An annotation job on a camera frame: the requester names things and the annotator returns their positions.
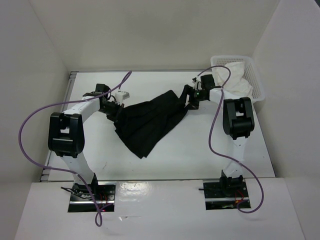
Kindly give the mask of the black pleated skirt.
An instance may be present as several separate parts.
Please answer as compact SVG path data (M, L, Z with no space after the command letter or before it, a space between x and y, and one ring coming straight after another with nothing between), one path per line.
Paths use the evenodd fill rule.
M146 158L187 112L186 105L169 90L150 101L125 107L114 123L115 132L133 154Z

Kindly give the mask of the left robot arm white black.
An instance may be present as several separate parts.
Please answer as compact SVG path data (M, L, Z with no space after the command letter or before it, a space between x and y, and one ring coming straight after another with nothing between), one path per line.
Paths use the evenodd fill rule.
M105 84L83 95L81 101L63 112L54 112L49 120L48 148L60 157L74 175L73 191L88 200L98 197L100 188L96 174L84 156L85 133L83 123L94 113L101 112L116 122L124 108L123 101L130 94L118 89L114 95Z

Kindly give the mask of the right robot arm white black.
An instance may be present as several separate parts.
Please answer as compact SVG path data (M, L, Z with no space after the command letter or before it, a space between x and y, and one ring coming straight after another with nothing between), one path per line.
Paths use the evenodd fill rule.
M209 149L217 156L228 159L228 165L221 171L219 178L219 192L229 197L242 189L244 150L251 132L255 128L255 120L251 99L247 96L233 96L224 90L224 85L216 85L212 75L203 75L198 80L192 79L193 86L185 85L182 91L182 98L187 100L188 110L197 110L201 101L213 101L218 98L217 111L209 131ZM232 147L230 154L222 154L214 150L212 146L213 128L222 111L222 128L229 136Z

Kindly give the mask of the white cloth in basket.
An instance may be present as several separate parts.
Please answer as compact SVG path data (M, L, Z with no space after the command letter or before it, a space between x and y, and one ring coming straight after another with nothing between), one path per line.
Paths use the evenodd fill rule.
M240 97L252 98L253 87L244 79L245 62L237 61L225 65L230 72L230 78L224 85L224 89L230 94ZM216 86L222 86L229 76L229 71L223 67L216 67L212 70L213 79Z

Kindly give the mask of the white plastic basket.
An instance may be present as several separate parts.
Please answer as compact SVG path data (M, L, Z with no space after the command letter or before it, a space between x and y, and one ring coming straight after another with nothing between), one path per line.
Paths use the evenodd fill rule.
M245 62L243 78L252 86L252 102L256 103L264 101L266 95L261 83L259 71L251 57L245 55L214 55L210 58L212 66L224 66L233 62Z

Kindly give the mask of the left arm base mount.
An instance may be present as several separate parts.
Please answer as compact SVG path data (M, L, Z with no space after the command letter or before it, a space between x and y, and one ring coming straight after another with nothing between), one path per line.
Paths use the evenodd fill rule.
M87 213L96 212L97 209L93 198L84 185L74 184L72 187L60 187L70 193L68 212ZM113 212L115 209L116 183L109 181L99 181L91 190L94 199L102 212Z

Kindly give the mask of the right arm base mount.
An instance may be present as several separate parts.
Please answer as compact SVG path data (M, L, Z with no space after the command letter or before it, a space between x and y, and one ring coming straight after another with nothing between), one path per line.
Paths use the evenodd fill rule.
M206 210L232 210L237 208L237 204L240 209L251 208L245 181L240 186L223 190L218 179L204 180L198 190L204 194Z

